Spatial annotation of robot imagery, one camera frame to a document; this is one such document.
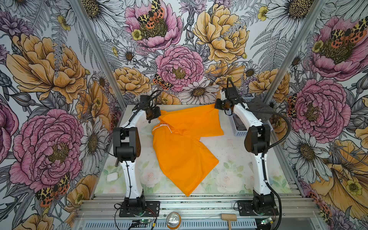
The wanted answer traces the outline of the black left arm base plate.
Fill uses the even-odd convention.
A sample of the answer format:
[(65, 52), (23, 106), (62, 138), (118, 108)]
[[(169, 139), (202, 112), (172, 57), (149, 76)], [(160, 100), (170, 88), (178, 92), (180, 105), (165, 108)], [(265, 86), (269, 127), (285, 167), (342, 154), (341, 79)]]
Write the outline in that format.
[(158, 217), (160, 213), (160, 201), (146, 201), (144, 204), (128, 205), (122, 203), (118, 216), (121, 218)]

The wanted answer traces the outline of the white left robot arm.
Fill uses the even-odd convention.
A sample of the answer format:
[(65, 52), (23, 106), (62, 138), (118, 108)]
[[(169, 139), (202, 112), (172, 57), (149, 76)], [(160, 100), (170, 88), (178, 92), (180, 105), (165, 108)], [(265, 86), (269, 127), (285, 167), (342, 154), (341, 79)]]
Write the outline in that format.
[(136, 160), (141, 154), (138, 126), (161, 116), (157, 97), (158, 95), (142, 95), (127, 122), (113, 131), (113, 155), (123, 169), (126, 183), (126, 196), (122, 203), (122, 209), (126, 211), (143, 211), (147, 206), (136, 168)]

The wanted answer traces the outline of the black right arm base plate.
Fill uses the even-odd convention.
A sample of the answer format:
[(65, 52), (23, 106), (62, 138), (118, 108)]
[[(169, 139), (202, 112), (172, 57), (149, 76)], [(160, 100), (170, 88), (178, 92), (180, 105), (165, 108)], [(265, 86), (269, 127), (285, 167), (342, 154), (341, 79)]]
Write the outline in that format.
[(254, 204), (251, 200), (239, 200), (234, 203), (233, 208), (239, 212), (240, 216), (278, 216), (279, 211), (276, 206)]

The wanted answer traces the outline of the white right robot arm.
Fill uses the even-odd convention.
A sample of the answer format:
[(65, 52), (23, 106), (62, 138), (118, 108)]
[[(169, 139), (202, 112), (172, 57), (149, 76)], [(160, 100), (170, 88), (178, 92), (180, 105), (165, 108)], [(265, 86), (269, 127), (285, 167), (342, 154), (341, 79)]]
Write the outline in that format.
[(221, 90), (220, 99), (216, 100), (215, 108), (225, 112), (231, 111), (231, 114), (237, 115), (245, 125), (247, 134), (245, 136), (244, 146), (247, 152), (251, 153), (255, 178), (254, 196), (249, 210), (257, 215), (266, 214), (272, 208), (276, 207), (275, 193), (270, 189), (266, 164), (266, 153), (270, 146), (271, 128), (250, 111), (248, 105), (242, 102), (234, 87)]

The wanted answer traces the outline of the orange drawstring shorts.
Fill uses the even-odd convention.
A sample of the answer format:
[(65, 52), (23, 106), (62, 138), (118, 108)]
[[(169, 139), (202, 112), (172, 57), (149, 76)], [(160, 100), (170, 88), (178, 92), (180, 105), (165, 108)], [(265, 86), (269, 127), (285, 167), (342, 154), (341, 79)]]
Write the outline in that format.
[(152, 146), (163, 174), (186, 196), (217, 166), (218, 159), (200, 141), (224, 134), (214, 104), (162, 111)]

